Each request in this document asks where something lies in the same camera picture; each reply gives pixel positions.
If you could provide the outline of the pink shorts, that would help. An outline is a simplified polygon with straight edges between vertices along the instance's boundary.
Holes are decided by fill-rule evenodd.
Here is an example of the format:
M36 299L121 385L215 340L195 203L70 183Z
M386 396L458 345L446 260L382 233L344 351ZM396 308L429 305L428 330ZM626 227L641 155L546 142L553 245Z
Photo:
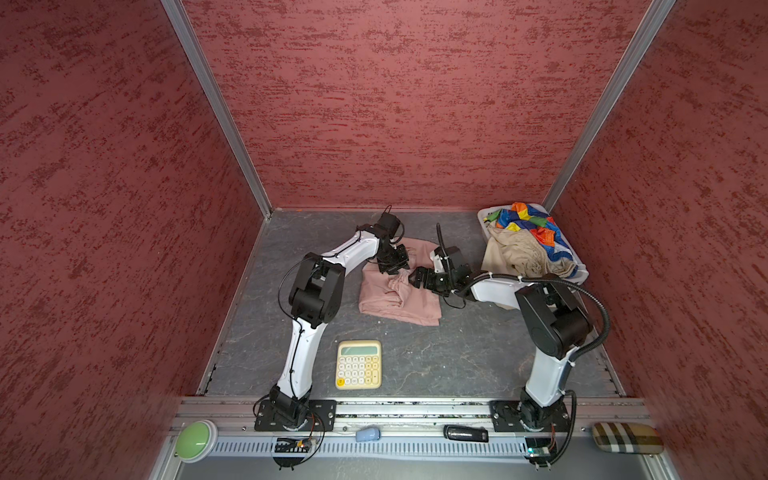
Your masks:
M381 273L371 263L363 267L359 311L366 315L437 327L442 316L438 295L414 287L408 277L418 267L433 266L430 255L438 245L411 238L404 238L402 244L406 247L409 264L397 274Z

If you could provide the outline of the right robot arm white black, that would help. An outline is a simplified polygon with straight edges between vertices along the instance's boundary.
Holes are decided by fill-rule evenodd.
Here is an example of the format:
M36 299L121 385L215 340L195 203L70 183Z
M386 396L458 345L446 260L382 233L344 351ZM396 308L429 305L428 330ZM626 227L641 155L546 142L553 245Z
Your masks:
M441 297L513 306L522 315L536 352L530 377L512 417L525 430L543 431L558 417L575 359L592 331L574 293L580 286L555 274L541 278L481 272L463 277L418 267L408 282Z

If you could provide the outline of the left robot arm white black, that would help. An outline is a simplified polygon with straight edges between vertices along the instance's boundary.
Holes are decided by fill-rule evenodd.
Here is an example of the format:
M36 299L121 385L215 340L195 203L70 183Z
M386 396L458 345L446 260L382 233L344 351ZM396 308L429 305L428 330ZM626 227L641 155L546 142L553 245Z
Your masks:
M297 264L285 312L292 321L291 343L280 377L266 397L283 428L299 430L312 417L315 359L322 335L341 307L346 276L370 260L383 264L387 274L406 268L402 238L396 230L367 224L340 246L321 254L310 252Z

